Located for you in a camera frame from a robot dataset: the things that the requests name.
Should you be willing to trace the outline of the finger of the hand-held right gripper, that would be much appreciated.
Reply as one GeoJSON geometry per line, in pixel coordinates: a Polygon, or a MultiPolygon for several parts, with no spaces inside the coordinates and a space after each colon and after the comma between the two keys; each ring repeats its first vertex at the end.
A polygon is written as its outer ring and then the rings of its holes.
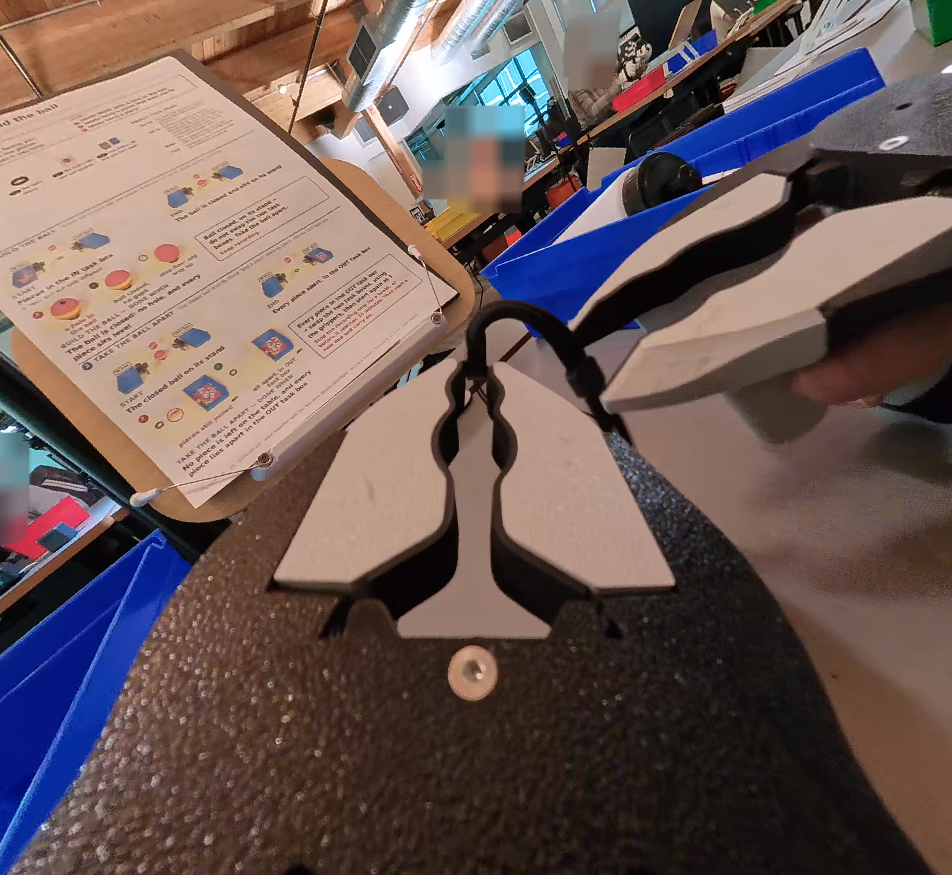
{"type": "Polygon", "coordinates": [[[684,212],[622,262],[572,319],[581,345],[632,322],[661,330],[714,292],[748,279],[789,240],[795,190],[764,173],[684,212]]]}
{"type": "Polygon", "coordinates": [[[763,272],[646,334],[601,395],[620,414],[724,394],[762,440],[784,443],[826,412],[794,374],[888,321],[944,306],[951,200],[921,196],[832,215],[763,272]]]}

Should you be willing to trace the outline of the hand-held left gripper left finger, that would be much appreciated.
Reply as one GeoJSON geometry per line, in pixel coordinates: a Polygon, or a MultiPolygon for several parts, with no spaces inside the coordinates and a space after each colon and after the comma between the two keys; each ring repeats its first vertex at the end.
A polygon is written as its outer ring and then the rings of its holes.
{"type": "Polygon", "coordinates": [[[465,369],[445,359],[388,393],[347,429],[274,572],[276,587],[375,600],[394,620],[457,570],[449,465],[459,451],[465,369]]]}

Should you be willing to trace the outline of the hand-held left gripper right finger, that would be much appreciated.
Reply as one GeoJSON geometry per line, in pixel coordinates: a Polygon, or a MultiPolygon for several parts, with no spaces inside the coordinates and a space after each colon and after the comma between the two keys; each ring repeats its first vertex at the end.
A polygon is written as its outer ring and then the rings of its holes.
{"type": "Polygon", "coordinates": [[[490,563],[547,625],[563,608],[671,591],[675,576],[590,415],[505,363],[489,370],[490,563]]]}

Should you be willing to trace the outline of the blue plastic bin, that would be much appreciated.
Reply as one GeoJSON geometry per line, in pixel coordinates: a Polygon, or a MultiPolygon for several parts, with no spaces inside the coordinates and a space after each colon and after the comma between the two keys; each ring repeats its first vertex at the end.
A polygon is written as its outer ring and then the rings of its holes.
{"type": "Polygon", "coordinates": [[[155,531],[2,653],[2,873],[76,779],[190,570],[155,531]]]}
{"type": "MultiPolygon", "coordinates": [[[[663,148],[708,180],[797,140],[837,110],[886,84],[870,50],[856,48],[663,148]]],[[[607,200],[614,182],[635,167],[631,163],[606,176],[597,191],[575,193],[482,275],[503,299],[530,302],[563,321],[571,320],[627,256],[703,195],[695,192],[569,237],[578,220],[596,202],[607,200]]]]}

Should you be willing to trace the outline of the person's right hand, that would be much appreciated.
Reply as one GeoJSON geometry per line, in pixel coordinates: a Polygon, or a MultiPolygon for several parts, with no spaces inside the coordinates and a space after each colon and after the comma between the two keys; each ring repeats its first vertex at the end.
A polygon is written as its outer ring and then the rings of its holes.
{"type": "Polygon", "coordinates": [[[872,337],[830,354],[797,372],[794,395],[823,406],[881,405],[886,396],[916,381],[943,375],[949,347],[914,345],[903,337],[872,337]]]}

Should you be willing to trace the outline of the white bottle black cap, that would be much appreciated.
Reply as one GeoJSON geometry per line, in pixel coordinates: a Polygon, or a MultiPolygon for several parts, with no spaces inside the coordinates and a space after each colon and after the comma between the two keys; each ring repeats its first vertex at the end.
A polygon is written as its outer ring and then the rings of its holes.
{"type": "Polygon", "coordinates": [[[625,168],[601,190],[576,220],[563,231],[558,245],[604,226],[610,226],[665,203],[699,191],[704,181],[696,169],[670,152],[646,155],[625,168]]]}

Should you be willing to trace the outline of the small red bin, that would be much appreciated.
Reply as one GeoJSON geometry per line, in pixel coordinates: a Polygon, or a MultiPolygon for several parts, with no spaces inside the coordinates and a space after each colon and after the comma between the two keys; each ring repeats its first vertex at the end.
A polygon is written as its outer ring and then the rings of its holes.
{"type": "Polygon", "coordinates": [[[650,70],[638,81],[628,84],[612,101],[616,113],[636,106],[643,100],[650,98],[656,91],[662,89],[666,81],[665,63],[661,63],[650,70]]]}

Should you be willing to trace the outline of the wooden desk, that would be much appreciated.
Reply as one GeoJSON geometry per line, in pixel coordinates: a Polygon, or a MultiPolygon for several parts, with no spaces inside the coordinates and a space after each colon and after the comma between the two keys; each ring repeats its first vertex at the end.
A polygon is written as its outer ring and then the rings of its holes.
{"type": "Polygon", "coordinates": [[[728,59],[744,53],[751,39],[768,30],[770,25],[792,10],[797,9],[802,1],[781,0],[760,15],[755,15],[753,9],[745,13],[716,48],[697,59],[686,70],[666,77],[664,87],[650,98],[622,112],[612,114],[605,121],[586,131],[578,139],[578,145],[605,146],[607,140],[611,138],[609,132],[617,129],[623,132],[624,140],[627,140],[628,131],[653,118],[658,112],[682,103],[685,99],[699,107],[720,103],[722,95],[716,75],[724,71],[728,59]]]}

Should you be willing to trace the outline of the small blue bin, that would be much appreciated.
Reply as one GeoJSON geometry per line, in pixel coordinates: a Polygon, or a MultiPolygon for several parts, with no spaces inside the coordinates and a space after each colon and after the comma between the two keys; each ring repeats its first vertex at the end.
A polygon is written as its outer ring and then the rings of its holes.
{"type": "Polygon", "coordinates": [[[684,41],[665,54],[663,62],[664,76],[678,74],[693,65],[697,59],[708,54],[718,45],[717,33],[709,30],[694,41],[684,41]]]}

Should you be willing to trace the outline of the yellow plastic bin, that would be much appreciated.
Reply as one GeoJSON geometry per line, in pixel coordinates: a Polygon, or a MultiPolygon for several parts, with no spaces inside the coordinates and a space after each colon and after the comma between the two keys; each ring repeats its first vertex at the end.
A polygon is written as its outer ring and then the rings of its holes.
{"type": "Polygon", "coordinates": [[[462,207],[448,207],[428,221],[423,229],[442,247],[451,247],[480,226],[488,215],[478,214],[462,207]]]}

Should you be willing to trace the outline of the instruction board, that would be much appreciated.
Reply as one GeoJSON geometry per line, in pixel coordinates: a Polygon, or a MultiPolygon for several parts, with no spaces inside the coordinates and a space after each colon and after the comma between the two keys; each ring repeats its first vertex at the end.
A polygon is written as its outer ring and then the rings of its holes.
{"type": "Polygon", "coordinates": [[[135,491],[226,517],[458,328],[457,262],[184,52],[2,109],[21,369],[135,491]]]}

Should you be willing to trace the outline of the red plastic bin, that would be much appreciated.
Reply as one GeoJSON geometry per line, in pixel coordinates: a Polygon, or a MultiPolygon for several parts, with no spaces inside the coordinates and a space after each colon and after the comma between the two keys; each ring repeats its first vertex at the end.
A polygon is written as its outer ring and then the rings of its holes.
{"type": "Polygon", "coordinates": [[[38,561],[69,544],[89,519],[87,509],[66,495],[34,520],[16,525],[2,537],[2,549],[38,561]]]}

